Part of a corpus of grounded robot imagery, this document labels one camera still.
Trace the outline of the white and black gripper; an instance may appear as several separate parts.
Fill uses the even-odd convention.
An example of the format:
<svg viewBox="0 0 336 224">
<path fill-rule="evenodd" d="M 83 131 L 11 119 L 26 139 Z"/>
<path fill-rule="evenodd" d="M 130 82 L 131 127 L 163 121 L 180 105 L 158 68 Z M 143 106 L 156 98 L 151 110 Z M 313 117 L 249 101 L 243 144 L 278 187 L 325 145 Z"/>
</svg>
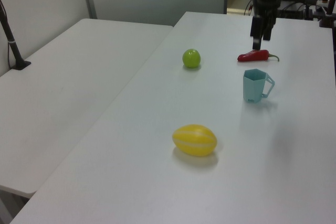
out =
<svg viewBox="0 0 336 224">
<path fill-rule="evenodd" d="M 254 17 L 252 19 L 250 36 L 253 38 L 253 50 L 260 50 L 261 39 L 270 40 L 271 32 L 276 23 L 277 9 L 281 0 L 253 0 Z M 263 18 L 265 18 L 265 27 L 263 33 Z"/>
</svg>

